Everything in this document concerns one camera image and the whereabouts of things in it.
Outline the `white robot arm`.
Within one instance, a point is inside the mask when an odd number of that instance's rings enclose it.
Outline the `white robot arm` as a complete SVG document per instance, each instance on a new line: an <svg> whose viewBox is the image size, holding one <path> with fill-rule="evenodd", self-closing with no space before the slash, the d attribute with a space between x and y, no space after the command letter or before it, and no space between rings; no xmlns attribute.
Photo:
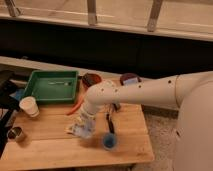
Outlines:
<svg viewBox="0 0 213 171"><path fill-rule="evenodd" d="M81 113L94 116L101 106L110 103L177 109L173 171L213 171L213 71L126 86L103 81L87 90Z"/></svg>

